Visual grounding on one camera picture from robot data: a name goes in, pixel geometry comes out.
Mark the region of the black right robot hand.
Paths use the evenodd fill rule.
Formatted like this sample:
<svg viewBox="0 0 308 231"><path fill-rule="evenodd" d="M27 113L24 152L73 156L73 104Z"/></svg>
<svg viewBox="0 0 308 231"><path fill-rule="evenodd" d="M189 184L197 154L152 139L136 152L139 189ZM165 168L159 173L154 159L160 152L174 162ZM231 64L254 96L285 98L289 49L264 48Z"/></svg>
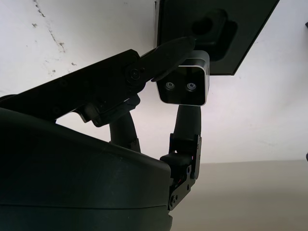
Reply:
<svg viewBox="0 0 308 231"><path fill-rule="evenodd" d="M199 175L201 109L180 103L169 153L144 155L130 114L194 50L128 50L0 99L3 231L168 231Z"/></svg>

